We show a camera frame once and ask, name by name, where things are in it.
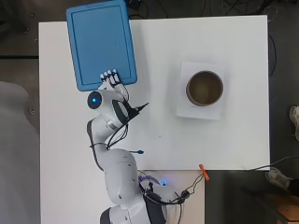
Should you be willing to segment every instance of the floor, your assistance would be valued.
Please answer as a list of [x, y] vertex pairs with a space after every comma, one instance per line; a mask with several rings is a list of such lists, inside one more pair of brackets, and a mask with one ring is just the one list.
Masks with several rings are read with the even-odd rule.
[[[247, 1], [239, 1], [237, 10], [245, 12]], [[90, 0], [21, 0], [16, 3], [19, 16], [29, 31], [9, 31], [0, 34], [0, 55], [38, 55], [38, 22], [65, 21], [65, 10], [69, 7], [88, 4]], [[166, 14], [158, 0], [145, 0], [149, 6], [149, 18], [165, 18]], [[161, 0], [169, 18], [223, 16], [229, 10], [221, 0]], [[261, 0], [250, 0], [248, 12], [258, 8]], [[277, 49], [277, 66], [269, 78], [270, 144], [271, 161], [285, 156], [299, 155], [299, 143], [292, 136], [288, 119], [291, 105], [299, 105], [299, 5], [275, 2], [267, 9], [269, 34], [274, 38]], [[146, 8], [129, 10], [130, 14], [146, 16]], [[228, 15], [238, 15], [231, 10]], [[270, 70], [274, 63], [274, 48], [269, 44]], [[25, 114], [39, 132], [38, 60], [0, 60], [0, 80], [17, 83], [29, 93]], [[299, 177], [298, 161], [281, 163], [278, 168], [286, 175]], [[206, 223], [276, 223], [263, 209], [244, 193], [243, 188], [264, 192], [276, 192], [263, 178], [263, 172], [246, 173], [235, 171], [209, 172], [206, 184]]]

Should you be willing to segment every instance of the blue plastic tray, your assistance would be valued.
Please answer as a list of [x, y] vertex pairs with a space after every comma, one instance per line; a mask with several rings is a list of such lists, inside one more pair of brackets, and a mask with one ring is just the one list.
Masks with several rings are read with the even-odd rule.
[[66, 11], [77, 87], [93, 91], [100, 74], [117, 69], [124, 85], [137, 82], [134, 49], [124, 1], [114, 0]]

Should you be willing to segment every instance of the blue light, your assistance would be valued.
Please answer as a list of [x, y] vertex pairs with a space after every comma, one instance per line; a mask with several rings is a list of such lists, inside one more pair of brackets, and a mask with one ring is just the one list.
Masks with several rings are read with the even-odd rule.
[[161, 185], [166, 186], [166, 180], [165, 179], [161, 180]]

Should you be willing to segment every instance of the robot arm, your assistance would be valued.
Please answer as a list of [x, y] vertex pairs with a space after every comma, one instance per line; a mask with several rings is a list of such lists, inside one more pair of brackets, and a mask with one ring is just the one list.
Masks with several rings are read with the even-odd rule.
[[166, 208], [140, 192], [134, 156], [127, 150], [109, 149], [106, 140], [114, 135], [145, 106], [131, 108], [129, 95], [116, 70], [101, 75], [103, 85], [91, 92], [88, 106], [99, 115], [88, 122], [87, 133], [97, 166], [105, 172], [107, 193], [115, 207], [101, 216], [101, 224], [164, 224]]

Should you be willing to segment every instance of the cable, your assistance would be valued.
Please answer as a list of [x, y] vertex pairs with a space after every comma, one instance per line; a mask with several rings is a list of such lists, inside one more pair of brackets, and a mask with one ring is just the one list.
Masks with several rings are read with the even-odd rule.
[[211, 4], [212, 4], [212, 0], [209, 0], [208, 9], [209, 9], [209, 16], [210, 17], [212, 16], [212, 7], [211, 7]]
[[[143, 173], [142, 171], [139, 171], [141, 174], [145, 175], [146, 178], [149, 180], [149, 184], [151, 184], [151, 188], [152, 188], [152, 182], [150, 181], [150, 178], [145, 174]], [[190, 197], [190, 195], [194, 194], [195, 193], [195, 188], [196, 188], [196, 185], [203, 179], [204, 175], [203, 174], [200, 174], [199, 176], [196, 177], [195, 181], [193, 182], [193, 184], [189, 187], [187, 187], [185, 190], [183, 190], [181, 192], [181, 196], [178, 196], [176, 199], [174, 199], [173, 201], [170, 201], [169, 203], [167, 202], [162, 202], [162, 201], [156, 201], [155, 199], [152, 199], [150, 196], [147, 195], [147, 192], [146, 190], [142, 187], [142, 185], [139, 183], [139, 187], [140, 189], [142, 189], [142, 194], [149, 198], [152, 202], [154, 203], [157, 203], [159, 205], [169, 205], [169, 204], [182, 204], [185, 202], [186, 199], [188, 199]], [[193, 192], [192, 193], [189, 193], [188, 192], [188, 189], [190, 189], [191, 187], [193, 187]]]
[[225, 16], [227, 16], [228, 13], [230, 13], [230, 11], [232, 11], [233, 9], [235, 9], [235, 6], [238, 4], [240, 0], [236, 0], [233, 5], [231, 6], [231, 8], [225, 13]]
[[206, 9], [206, 0], [204, 2], [203, 10], [202, 10], [202, 13], [200, 14], [200, 17], [203, 17], [205, 9]]
[[149, 6], [144, 2], [144, 1], [141, 1], [140, 2], [141, 3], [141, 5], [143, 5], [144, 7], [145, 7], [145, 9], [146, 9], [146, 19], [148, 19], [149, 18]]
[[143, 16], [139, 15], [139, 14], [133, 14], [133, 15], [129, 15], [129, 19], [131, 20], [132, 17], [140, 17], [141, 19], [146, 19]]
[[281, 160], [279, 161], [275, 161], [269, 165], [265, 165], [265, 166], [260, 166], [260, 167], [257, 167], [257, 168], [253, 168], [253, 169], [250, 169], [250, 170], [247, 170], [247, 172], [249, 171], [256, 171], [256, 170], [260, 170], [260, 169], [263, 169], [265, 167], [272, 167], [272, 166], [275, 166], [279, 163], [281, 163], [282, 161], [286, 161], [286, 160], [289, 160], [289, 159], [296, 159], [296, 158], [299, 158], [299, 156], [290, 156], [290, 157], [285, 157], [285, 158], [282, 158]]
[[180, 205], [179, 205], [179, 218], [178, 218], [178, 224], [180, 223], [182, 212], [183, 212], [183, 208], [182, 208], [182, 205], [180, 204]]
[[156, 2], [159, 4], [161, 10], [165, 13], [165, 16], [167, 18], [169, 18], [168, 12], [166, 11], [166, 9], [164, 8], [164, 6], [162, 5], [161, 1], [160, 0], [156, 0]]
[[269, 8], [274, 8], [275, 9], [275, 14], [274, 14], [274, 16], [272, 18], [268, 19], [268, 22], [272, 21], [278, 15], [278, 8], [275, 7], [275, 6], [269, 6], [269, 7], [265, 8], [264, 11], [263, 11], [263, 13], [266, 14], [268, 17], [270, 17], [271, 11], [270, 11]]
[[[129, 130], [129, 124], [128, 124], [129, 121], [130, 121], [130, 119], [128, 119], [126, 124], [122, 124], [122, 126], [120, 126], [120, 128], [112, 134], [112, 136], [109, 138], [109, 141], [107, 143], [107, 150], [110, 150], [110, 148], [112, 146], [119, 143], [121, 140], [123, 140], [127, 136], [128, 130]], [[114, 142], [111, 143], [111, 141], [112, 141], [113, 137], [115, 136], [115, 134], [118, 133], [119, 130], [122, 129], [124, 126], [125, 126], [125, 129], [124, 129], [123, 133]]]
[[193, 184], [191, 186], [189, 186], [188, 188], [186, 188], [185, 190], [190, 189], [191, 187], [194, 186], [194, 184], [196, 183], [196, 181], [198, 180], [198, 178], [200, 178], [201, 176], [203, 176], [203, 174], [200, 174], [199, 176], [196, 177], [196, 179], [194, 180]]
[[249, 8], [249, 2], [250, 2], [250, 0], [247, 0], [246, 7], [245, 7], [245, 14], [247, 13], [247, 10]]
[[273, 76], [275, 69], [277, 68], [277, 62], [278, 62], [278, 56], [277, 56], [277, 47], [275, 46], [275, 42], [274, 39], [272, 38], [271, 35], [269, 35], [270, 40], [272, 41], [273, 44], [273, 49], [274, 49], [274, 64], [273, 64], [273, 68], [272, 71], [270, 73], [270, 77]]
[[228, 6], [230, 6], [230, 10], [231, 10], [231, 9], [234, 9], [234, 10], [237, 11], [239, 14], [243, 15], [243, 13], [242, 13], [239, 9], [237, 9], [236, 7], [234, 7], [233, 4], [231, 4], [230, 2], [228, 2], [228, 1], [226, 1], [226, 0], [224, 0], [224, 1], [225, 1], [225, 3], [226, 3]]
[[193, 195], [193, 194], [195, 193], [196, 185], [197, 185], [199, 182], [201, 182], [203, 178], [204, 178], [204, 175], [202, 175], [202, 177], [200, 178], [200, 180], [196, 182], [196, 184], [195, 184], [194, 187], [193, 187], [193, 192], [190, 193], [190, 195]]

